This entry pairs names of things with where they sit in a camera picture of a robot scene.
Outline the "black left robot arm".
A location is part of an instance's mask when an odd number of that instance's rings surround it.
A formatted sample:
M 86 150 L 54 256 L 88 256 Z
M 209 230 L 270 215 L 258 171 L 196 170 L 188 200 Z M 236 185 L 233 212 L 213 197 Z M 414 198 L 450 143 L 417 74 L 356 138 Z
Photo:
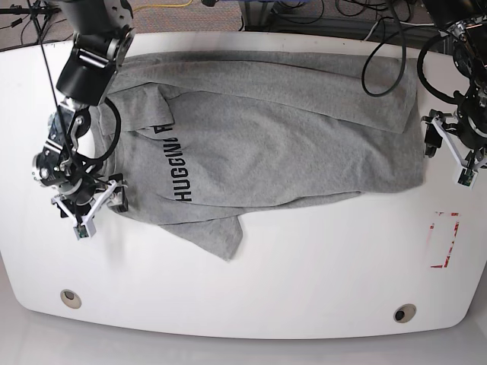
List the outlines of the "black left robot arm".
M 422 47 L 417 75 L 427 92 L 456 107 L 453 114 L 431 110 L 422 117 L 425 155 L 433 157 L 446 142 L 460 167 L 460 178 L 470 178 L 486 168 L 486 2 L 424 1 L 423 5 L 439 34 Z M 454 65 L 469 82 L 465 93 L 455 91 L 453 96 L 433 87 L 423 70 L 431 47 L 448 38 L 452 39 Z

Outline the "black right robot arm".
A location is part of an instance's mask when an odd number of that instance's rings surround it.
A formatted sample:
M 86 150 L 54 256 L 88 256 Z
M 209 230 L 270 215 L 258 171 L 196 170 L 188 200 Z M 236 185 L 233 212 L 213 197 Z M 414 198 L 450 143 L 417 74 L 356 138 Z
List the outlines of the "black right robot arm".
M 123 175 L 102 179 L 99 171 L 112 155 L 121 134 L 121 116 L 107 98 L 133 41 L 133 12 L 127 1 L 48 1 L 73 28 L 73 46 L 59 79 L 51 86 L 63 100 L 49 118 L 43 149 L 33 159 L 33 178 L 53 187 L 51 200 L 72 222 L 77 238 L 92 237 L 94 215 L 103 205 L 127 211 Z M 78 140 L 91 127 L 92 106 L 105 105 L 115 118 L 115 135 L 99 157 L 79 153 Z

